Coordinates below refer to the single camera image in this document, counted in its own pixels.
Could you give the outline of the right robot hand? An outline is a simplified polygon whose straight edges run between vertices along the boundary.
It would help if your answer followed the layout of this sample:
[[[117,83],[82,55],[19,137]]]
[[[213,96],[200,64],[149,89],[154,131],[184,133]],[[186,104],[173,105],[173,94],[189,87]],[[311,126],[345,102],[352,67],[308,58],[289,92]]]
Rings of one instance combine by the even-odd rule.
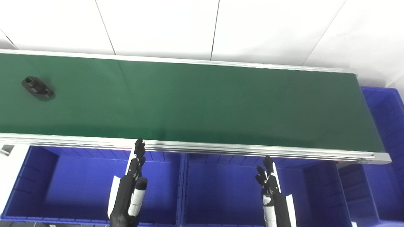
[[[255,176],[261,185],[264,225],[266,227],[296,227],[296,214],[292,195],[283,195],[276,165],[270,156],[265,156],[264,167],[257,166]]]

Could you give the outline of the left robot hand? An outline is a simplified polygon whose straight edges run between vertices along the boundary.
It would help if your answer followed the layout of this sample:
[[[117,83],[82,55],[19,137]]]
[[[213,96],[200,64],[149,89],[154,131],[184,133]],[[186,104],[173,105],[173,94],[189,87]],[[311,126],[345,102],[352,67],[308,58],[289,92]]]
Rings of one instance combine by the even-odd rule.
[[[142,176],[146,161],[145,143],[139,138],[131,151],[123,177],[114,176],[110,189],[107,216],[110,227],[137,227],[148,180]]]

